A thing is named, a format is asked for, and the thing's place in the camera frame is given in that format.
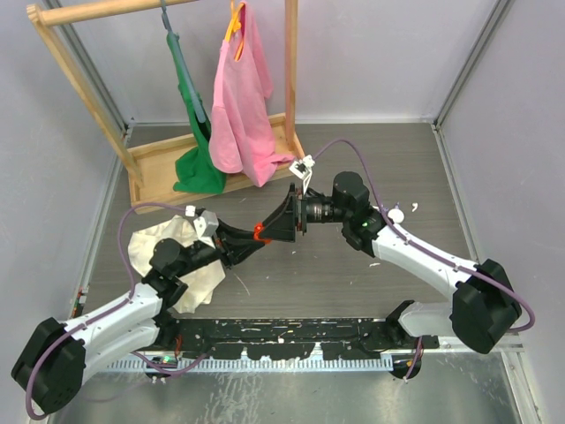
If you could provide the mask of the white earbud charging case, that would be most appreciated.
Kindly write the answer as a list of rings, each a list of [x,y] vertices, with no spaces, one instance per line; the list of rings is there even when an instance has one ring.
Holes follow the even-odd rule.
[[[404,212],[399,208],[392,208],[388,211],[388,218],[393,222],[400,224],[405,219]]]

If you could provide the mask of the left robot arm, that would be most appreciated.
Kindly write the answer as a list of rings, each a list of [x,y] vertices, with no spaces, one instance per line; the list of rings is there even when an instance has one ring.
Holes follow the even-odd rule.
[[[17,359],[11,377],[26,393],[29,417],[59,411],[93,375],[130,352],[169,349],[177,339],[170,312],[192,314],[209,303],[225,268],[267,243],[263,229],[258,223],[240,230],[202,215],[193,222],[173,216],[134,232],[125,265],[141,279],[91,313],[41,322]]]

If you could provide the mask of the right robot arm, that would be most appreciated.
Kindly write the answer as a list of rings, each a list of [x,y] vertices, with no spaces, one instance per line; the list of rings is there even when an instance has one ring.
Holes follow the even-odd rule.
[[[391,313],[387,335],[396,347],[408,347],[418,337],[447,336],[486,354],[522,314],[502,265],[458,258],[414,237],[398,222],[385,220],[371,205],[369,190],[356,172],[339,173],[329,196],[290,187],[275,212],[256,224],[254,238],[293,242],[312,223],[340,223],[354,250],[404,269],[445,298],[433,304],[407,300]]]

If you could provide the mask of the orange earbud charging case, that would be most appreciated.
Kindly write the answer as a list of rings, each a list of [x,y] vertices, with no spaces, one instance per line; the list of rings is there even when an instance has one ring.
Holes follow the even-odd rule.
[[[255,241],[258,241],[258,242],[261,242],[261,243],[263,243],[263,244],[265,244],[265,245],[268,245],[268,244],[271,243],[271,239],[270,239],[270,238],[263,238],[263,237],[262,237],[262,232],[263,232],[263,230],[264,230],[263,224],[262,224],[262,223],[257,223],[257,224],[254,226],[254,229],[253,229],[253,239],[254,239]]]

